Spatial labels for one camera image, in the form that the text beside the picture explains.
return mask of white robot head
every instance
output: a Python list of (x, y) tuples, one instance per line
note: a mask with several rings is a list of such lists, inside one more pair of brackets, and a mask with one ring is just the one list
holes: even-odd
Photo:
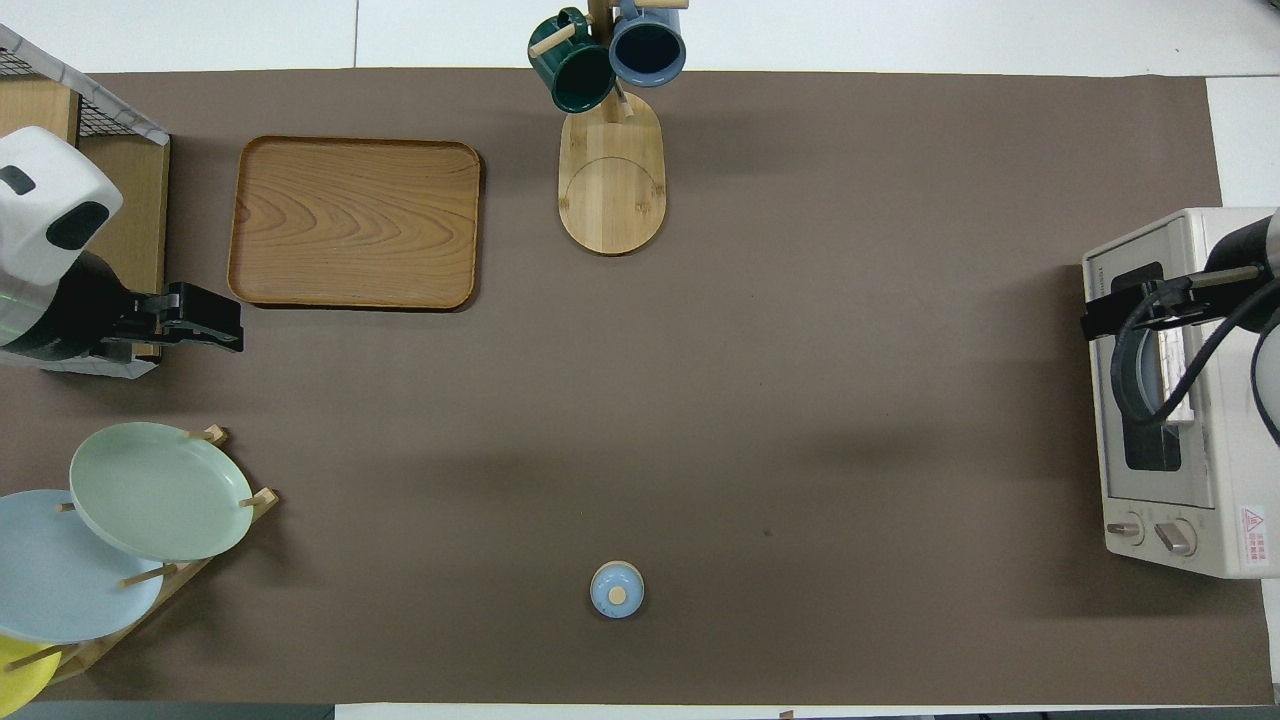
[(123, 204), (102, 170), (54, 133), (0, 137), (0, 274), (56, 283)]

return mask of yellow plate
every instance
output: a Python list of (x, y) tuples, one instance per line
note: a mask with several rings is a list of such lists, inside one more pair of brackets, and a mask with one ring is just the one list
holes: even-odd
[(0, 635), (0, 717), (8, 717), (15, 710), (32, 701), (58, 670), (63, 653), (55, 652), (17, 670), (5, 671), (4, 666), (14, 660), (22, 660), (33, 652), (40, 652), (47, 644), (28, 643)]

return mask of blue mug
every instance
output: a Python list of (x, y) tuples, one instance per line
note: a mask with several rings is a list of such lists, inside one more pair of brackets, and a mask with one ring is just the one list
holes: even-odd
[(609, 64), (618, 79), (636, 87), (658, 87), (675, 79), (685, 67), (680, 10), (641, 10), (635, 0), (621, 0), (621, 6), (609, 45)]

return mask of black cable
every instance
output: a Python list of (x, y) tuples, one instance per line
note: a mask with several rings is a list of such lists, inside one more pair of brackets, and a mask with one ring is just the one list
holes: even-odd
[(1208, 364), (1208, 359), (1217, 350), (1217, 346), (1226, 340), (1226, 334), (1231, 332), (1235, 325), (1240, 324), (1240, 320), (1253, 311), (1263, 300), (1270, 295), (1280, 290), (1280, 278), (1272, 279), (1267, 284), (1260, 287), (1252, 295), (1244, 299), (1231, 314), (1228, 315), (1222, 323), (1208, 336), (1208, 340), (1201, 346), (1199, 352), (1196, 357), (1187, 365), (1187, 372), (1183, 373), (1178, 384), (1174, 386), (1172, 392), (1169, 393), (1169, 398), (1157, 407), (1153, 413), (1147, 409), (1137, 409), (1130, 402), (1132, 395), (1128, 392), (1128, 379), (1129, 375), (1124, 372), (1124, 357), (1128, 355), (1129, 343), (1133, 342), (1134, 329), (1138, 327), (1138, 322), (1156, 306), (1157, 302), (1165, 300), (1166, 297), (1188, 290), (1192, 286), (1190, 278), (1174, 278), (1165, 283), (1161, 283), (1155, 292), (1143, 299), (1133, 313), (1125, 318), (1124, 325), (1116, 333), (1116, 345), (1111, 351), (1111, 391), (1115, 395), (1116, 405), (1120, 407), (1120, 414), (1125, 420), (1133, 423), (1134, 425), (1155, 425), (1156, 423), (1164, 421), (1169, 415), (1178, 407), (1178, 404), (1187, 397), (1187, 392), (1190, 391), (1192, 383), (1199, 377), (1201, 370)]
[(1258, 392), (1258, 357), (1262, 355), (1262, 343), (1267, 341), (1267, 337), (1280, 327), (1280, 310), (1276, 310), (1267, 324), (1258, 333), (1258, 346), (1253, 348), (1253, 361), (1249, 364), (1251, 375), (1253, 375), (1253, 404), (1258, 406), (1258, 415), (1262, 416), (1262, 424), (1266, 425), (1267, 432), (1271, 433), (1271, 439), (1280, 445), (1280, 428), (1276, 427), (1275, 419), (1267, 413), (1266, 405), (1262, 405), (1262, 393)]

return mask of brown table mat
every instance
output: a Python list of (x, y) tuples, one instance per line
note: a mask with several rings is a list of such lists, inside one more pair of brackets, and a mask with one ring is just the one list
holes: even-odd
[[(174, 136), (169, 278), (225, 291), (269, 133), (485, 158), (460, 313), (244, 307), (242, 356), (4, 372), (0, 488), (225, 424), (284, 503), (54, 698), (1270, 702), (1254, 582), (1103, 548), (1078, 261), (1219, 204), (1194, 78), (686, 73), (634, 256), (556, 209), (529, 70), (104, 77)], [(596, 618), (623, 559), (644, 611)]]

